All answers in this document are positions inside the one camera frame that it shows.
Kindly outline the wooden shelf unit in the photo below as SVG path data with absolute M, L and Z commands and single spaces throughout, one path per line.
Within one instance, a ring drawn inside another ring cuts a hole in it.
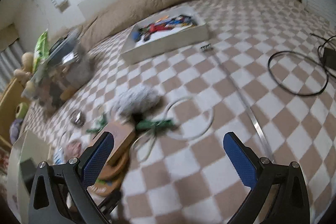
M 0 134 L 1 147 L 10 152 L 12 144 L 10 142 L 10 126 L 15 120 L 15 111 L 17 106 L 25 102 L 28 106 L 30 101 L 27 98 L 22 98 L 21 94 L 24 87 L 21 83 L 13 78 L 8 84 L 6 90 L 1 95 L 0 103 Z

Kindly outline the white tray of lighters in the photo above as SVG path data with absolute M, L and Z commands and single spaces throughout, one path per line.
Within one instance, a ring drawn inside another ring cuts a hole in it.
M 121 57 L 131 65 L 210 37 L 206 22 L 189 5 L 159 12 L 136 23 L 125 40 Z

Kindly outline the round panda wooden coaster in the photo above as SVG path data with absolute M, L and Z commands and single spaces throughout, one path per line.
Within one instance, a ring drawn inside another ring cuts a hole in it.
M 126 151 L 113 165 L 106 164 L 96 182 L 87 188 L 88 192 L 101 197 L 107 197 L 114 190 L 120 189 L 127 171 L 128 161 L 129 153 Z

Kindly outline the green wet wipes pack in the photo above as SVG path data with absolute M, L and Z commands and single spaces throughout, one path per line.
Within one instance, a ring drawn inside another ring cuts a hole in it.
M 49 56 L 49 32 L 45 30 L 39 36 L 34 49 L 33 72 L 38 70 L 39 65 L 44 62 Z

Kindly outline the brown tape roll in bag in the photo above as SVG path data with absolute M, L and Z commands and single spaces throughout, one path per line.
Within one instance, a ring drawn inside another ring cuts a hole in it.
M 70 115 L 70 122 L 77 127 L 84 126 L 85 123 L 84 113 L 80 110 L 74 110 Z

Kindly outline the white cardboard storage box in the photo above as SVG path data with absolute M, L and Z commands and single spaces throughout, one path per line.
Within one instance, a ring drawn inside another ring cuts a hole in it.
M 13 144 L 7 170 L 7 203 L 20 223 L 29 222 L 29 192 L 22 179 L 20 163 L 31 159 L 35 165 L 49 159 L 51 145 L 31 130 Z

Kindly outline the square wooden hook board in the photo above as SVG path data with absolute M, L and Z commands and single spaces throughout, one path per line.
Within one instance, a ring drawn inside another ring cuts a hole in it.
M 118 121 L 109 122 L 89 143 L 89 147 L 93 146 L 98 138 L 104 133 L 109 132 L 114 138 L 114 148 L 110 153 L 106 163 L 114 165 L 118 159 L 126 152 L 135 138 L 134 125 L 131 123 L 121 123 Z

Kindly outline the purple plush toy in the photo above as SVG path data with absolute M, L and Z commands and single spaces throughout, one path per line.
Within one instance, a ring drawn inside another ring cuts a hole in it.
M 14 144 L 18 137 L 21 130 L 23 120 L 22 119 L 15 119 L 10 126 L 10 141 L 11 144 Z

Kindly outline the green plastic clip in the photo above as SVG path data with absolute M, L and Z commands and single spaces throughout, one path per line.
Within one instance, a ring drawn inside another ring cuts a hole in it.
M 136 124 L 135 129 L 139 132 L 154 130 L 162 131 L 167 128 L 174 128 L 175 124 L 171 119 L 163 119 L 158 121 L 143 120 Z
M 108 123 L 106 113 L 102 113 L 94 122 L 93 127 L 86 130 L 88 134 L 98 134 Z

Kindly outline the avocado plush toy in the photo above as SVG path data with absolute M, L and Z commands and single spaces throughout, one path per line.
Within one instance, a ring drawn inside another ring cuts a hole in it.
M 15 110 L 15 118 L 24 119 L 28 112 L 28 109 L 29 109 L 28 104 L 26 102 L 21 102 Z

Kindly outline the clear plastic storage bin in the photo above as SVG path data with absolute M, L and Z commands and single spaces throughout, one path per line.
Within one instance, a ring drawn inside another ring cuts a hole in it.
M 92 60 L 80 44 L 80 29 L 61 37 L 48 58 L 26 83 L 22 97 L 37 101 L 48 113 L 65 104 L 93 76 Z

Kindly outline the beige knitted plush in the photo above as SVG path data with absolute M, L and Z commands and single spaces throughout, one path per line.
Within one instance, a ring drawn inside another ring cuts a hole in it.
M 34 54 L 32 52 L 26 52 L 21 57 L 22 67 L 19 69 L 15 69 L 14 77 L 25 86 L 26 83 L 33 76 L 33 62 L 34 62 Z

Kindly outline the black power adapter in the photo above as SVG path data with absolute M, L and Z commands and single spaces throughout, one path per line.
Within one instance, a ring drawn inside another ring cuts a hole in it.
M 331 48 L 324 48 L 322 63 L 324 66 L 336 70 L 336 51 Z

